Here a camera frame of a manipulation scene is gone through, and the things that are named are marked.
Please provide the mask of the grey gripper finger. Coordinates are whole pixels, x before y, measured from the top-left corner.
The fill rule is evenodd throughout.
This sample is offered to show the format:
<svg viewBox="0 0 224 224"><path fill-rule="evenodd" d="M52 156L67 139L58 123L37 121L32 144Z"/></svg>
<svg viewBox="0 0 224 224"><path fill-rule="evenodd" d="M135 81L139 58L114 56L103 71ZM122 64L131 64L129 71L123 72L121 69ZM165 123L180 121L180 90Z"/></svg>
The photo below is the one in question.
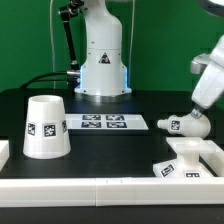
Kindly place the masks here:
<svg viewBox="0 0 224 224"><path fill-rule="evenodd" d="M197 109L197 108L194 108L192 111L191 111L191 116L195 119L199 119L201 116L202 116L202 112Z"/></svg>

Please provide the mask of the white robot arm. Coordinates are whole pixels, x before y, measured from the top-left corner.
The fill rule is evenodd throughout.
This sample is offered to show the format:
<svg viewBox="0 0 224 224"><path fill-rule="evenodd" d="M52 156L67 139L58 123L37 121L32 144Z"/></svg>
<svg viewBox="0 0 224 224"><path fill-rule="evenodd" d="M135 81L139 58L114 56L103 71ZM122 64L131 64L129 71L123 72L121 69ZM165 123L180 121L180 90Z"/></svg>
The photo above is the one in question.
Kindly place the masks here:
<svg viewBox="0 0 224 224"><path fill-rule="evenodd" d="M116 102L132 93L127 68L121 59L122 24L108 12L106 0L82 0L87 36L86 60L81 66L77 96L95 102ZM199 74L193 94L191 115L199 118L224 95L224 35L212 52L191 62L191 71Z"/></svg>

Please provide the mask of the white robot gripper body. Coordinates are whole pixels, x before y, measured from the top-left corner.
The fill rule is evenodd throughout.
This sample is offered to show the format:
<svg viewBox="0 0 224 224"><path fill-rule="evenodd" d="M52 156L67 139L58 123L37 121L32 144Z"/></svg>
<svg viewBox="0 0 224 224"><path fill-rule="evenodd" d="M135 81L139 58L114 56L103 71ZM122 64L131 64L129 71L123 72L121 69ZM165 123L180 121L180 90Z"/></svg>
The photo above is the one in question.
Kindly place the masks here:
<svg viewBox="0 0 224 224"><path fill-rule="evenodd" d="M224 93L224 35L209 55L209 61L199 79L192 101L203 109L209 109Z"/></svg>

